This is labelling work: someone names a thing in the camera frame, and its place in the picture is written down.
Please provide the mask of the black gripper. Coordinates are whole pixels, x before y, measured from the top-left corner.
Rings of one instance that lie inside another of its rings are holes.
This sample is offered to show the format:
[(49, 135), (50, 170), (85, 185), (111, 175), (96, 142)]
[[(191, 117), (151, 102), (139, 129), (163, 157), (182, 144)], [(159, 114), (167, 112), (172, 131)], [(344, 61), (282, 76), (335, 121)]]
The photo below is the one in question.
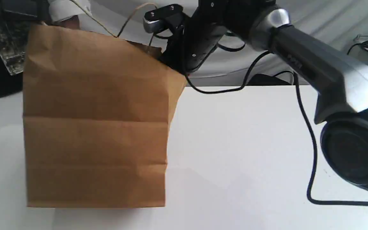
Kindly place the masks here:
[(228, 0), (199, 0), (193, 15), (186, 17), (182, 27), (174, 32), (160, 62), (181, 74), (196, 72), (227, 32), (223, 18), (228, 3)]

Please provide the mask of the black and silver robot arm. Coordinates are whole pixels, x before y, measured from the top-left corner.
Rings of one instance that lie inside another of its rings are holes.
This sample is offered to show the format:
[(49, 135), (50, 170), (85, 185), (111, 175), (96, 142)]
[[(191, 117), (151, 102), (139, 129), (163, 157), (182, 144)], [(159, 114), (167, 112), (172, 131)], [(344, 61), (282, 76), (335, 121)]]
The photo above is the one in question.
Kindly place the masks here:
[(318, 93), (314, 122), (325, 123), (326, 162), (368, 191), (368, 65), (295, 28), (275, 0), (200, 0), (191, 17), (171, 4), (160, 9), (159, 19), (175, 35), (162, 61), (184, 76), (203, 64), (227, 31), (287, 63)]

